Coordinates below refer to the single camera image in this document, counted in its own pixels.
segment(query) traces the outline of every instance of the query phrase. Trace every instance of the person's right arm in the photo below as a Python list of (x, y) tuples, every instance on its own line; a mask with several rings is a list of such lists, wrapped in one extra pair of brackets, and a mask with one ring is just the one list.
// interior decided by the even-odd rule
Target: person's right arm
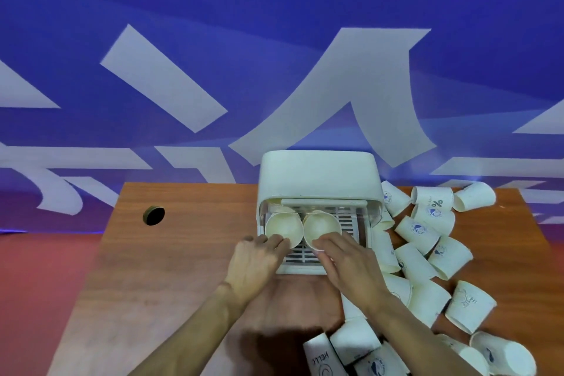
[(434, 336), (390, 293), (371, 249), (346, 232), (328, 233), (314, 241), (329, 280), (388, 339), (414, 376), (479, 376), (479, 373)]

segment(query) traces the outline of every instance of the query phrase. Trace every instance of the person's left arm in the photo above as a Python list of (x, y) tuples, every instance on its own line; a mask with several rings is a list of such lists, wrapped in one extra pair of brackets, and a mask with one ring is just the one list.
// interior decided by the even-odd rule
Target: person's left arm
[(130, 376), (199, 375), (231, 326), (274, 275), (290, 249), (280, 235), (245, 237), (225, 280), (203, 305)]

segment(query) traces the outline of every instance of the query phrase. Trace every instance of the hand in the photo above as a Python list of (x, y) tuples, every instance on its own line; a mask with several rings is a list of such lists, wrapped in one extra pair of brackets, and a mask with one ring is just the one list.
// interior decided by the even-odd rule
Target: hand
[(347, 232), (326, 233), (314, 240), (316, 255), (331, 283), (364, 315), (379, 311), (393, 297), (371, 249), (365, 249)]
[(278, 234), (244, 237), (236, 246), (224, 283), (244, 309), (272, 278), (290, 250), (290, 240)]

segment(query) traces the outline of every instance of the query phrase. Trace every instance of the person's left hand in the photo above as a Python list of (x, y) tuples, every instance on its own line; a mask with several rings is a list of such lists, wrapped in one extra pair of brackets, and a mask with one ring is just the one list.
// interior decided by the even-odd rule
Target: person's left hand
[(266, 286), (289, 250), (290, 240), (278, 234), (244, 237), (235, 246), (224, 282), (233, 289), (242, 308)]

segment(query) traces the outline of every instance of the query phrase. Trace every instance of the person's right hand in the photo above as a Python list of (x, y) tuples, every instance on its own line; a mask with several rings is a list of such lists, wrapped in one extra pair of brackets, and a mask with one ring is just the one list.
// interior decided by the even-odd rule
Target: person's right hand
[(393, 297), (371, 249), (365, 249), (347, 232), (326, 233), (313, 241), (331, 283), (364, 315), (380, 310)]

